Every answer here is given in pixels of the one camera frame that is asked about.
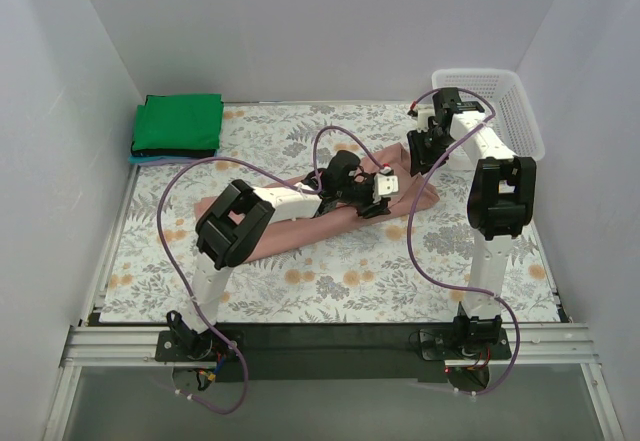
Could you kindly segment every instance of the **pink cloth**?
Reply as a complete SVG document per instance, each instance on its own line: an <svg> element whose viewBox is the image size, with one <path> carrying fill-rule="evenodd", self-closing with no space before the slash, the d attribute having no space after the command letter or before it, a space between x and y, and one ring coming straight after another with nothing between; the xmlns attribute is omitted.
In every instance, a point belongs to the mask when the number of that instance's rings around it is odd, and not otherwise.
<svg viewBox="0 0 640 441"><path fill-rule="evenodd" d="M389 202L391 214L362 219L358 217L354 207L339 206L334 211L319 218L281 221L271 224L267 227L256 249L245 262L248 263L256 259L284 253L285 251L317 243L323 239L347 233L363 226L369 226L409 214L411 204L423 182L421 176L411 177L409 174L411 167L409 153L400 143L396 143L374 153L374 156L380 163L389 164L393 168L394 174L398 176L400 193L394 196ZM367 172L377 170L377 167L366 156L362 159L362 168ZM292 178L288 181L290 183L297 183L303 177L304 176ZM272 184L267 187L271 188L276 186L279 185ZM427 185L418 201L418 211L432 207L439 199L440 197L438 196L436 188L430 184ZM196 203L194 205L196 219L200 218L215 200L216 198L202 198L200 202Z"/></svg>

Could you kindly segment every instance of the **flower pattern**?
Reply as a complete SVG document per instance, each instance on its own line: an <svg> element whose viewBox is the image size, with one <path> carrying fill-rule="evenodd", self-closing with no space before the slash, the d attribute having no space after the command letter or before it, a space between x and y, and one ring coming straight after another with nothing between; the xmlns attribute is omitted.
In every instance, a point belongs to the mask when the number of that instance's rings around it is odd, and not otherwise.
<svg viewBox="0 0 640 441"><path fill-rule="evenodd" d="M413 124L406 111L405 105L228 107L219 155L251 162L283 178L302 175L311 171L311 144L320 128L343 126L376 151L406 140ZM336 147L362 155L348 137L327 132L319 143L320 166ZM159 197L180 169L139 168L101 321L163 322L167 311L188 302L155 228ZM413 222L421 266L436 279L458 286L468 283L471 267L466 202L472 177L473 172L441 168L432 180L440 202L417 213ZM180 179L165 204L164 234L188 278L197 254L193 206L238 178L256 186L270 182L230 162L201 165ZM406 232L407 218L398 218L242 265L226 287L218 321L450 321L461 292L441 289L417 274L408 257ZM531 227L525 227L507 265L502 294L520 321L559 320L540 249Z"/></svg>

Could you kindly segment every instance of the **white wall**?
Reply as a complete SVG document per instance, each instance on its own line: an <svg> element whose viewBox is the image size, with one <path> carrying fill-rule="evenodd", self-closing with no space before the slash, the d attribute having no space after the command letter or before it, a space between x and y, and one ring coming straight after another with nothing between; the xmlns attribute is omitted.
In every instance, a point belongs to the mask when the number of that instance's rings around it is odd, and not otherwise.
<svg viewBox="0 0 640 441"><path fill-rule="evenodd" d="M0 438L42 436L139 100L89 0L0 0Z"/></svg>
<svg viewBox="0 0 640 441"><path fill-rule="evenodd" d="M411 99L449 67L515 69L553 0L92 0L140 92Z"/></svg>
<svg viewBox="0 0 640 441"><path fill-rule="evenodd" d="M518 70L540 124L536 224L640 439L640 0L556 0Z"/></svg>

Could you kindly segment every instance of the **green cloth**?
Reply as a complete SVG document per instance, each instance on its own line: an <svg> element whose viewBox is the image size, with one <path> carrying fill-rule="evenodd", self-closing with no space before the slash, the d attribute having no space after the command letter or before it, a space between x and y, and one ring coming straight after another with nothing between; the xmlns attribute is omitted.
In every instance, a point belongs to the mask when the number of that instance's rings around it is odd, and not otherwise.
<svg viewBox="0 0 640 441"><path fill-rule="evenodd" d="M131 151L218 149L223 108L219 94L147 96L136 112Z"/></svg>

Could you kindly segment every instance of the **white laundry basket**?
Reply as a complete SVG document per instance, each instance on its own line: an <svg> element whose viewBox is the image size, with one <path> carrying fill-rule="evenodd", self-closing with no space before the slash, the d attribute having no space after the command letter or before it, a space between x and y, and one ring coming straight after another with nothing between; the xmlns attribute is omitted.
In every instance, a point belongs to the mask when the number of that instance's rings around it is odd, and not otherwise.
<svg viewBox="0 0 640 441"><path fill-rule="evenodd" d="M544 156L544 144L520 78L505 69L440 69L433 73L434 88L454 86L466 88L484 96L496 109L496 117L490 126L500 139L518 156L531 156L539 161ZM473 96L460 93L464 101ZM475 169L464 151L457 149L452 155L454 169Z"/></svg>

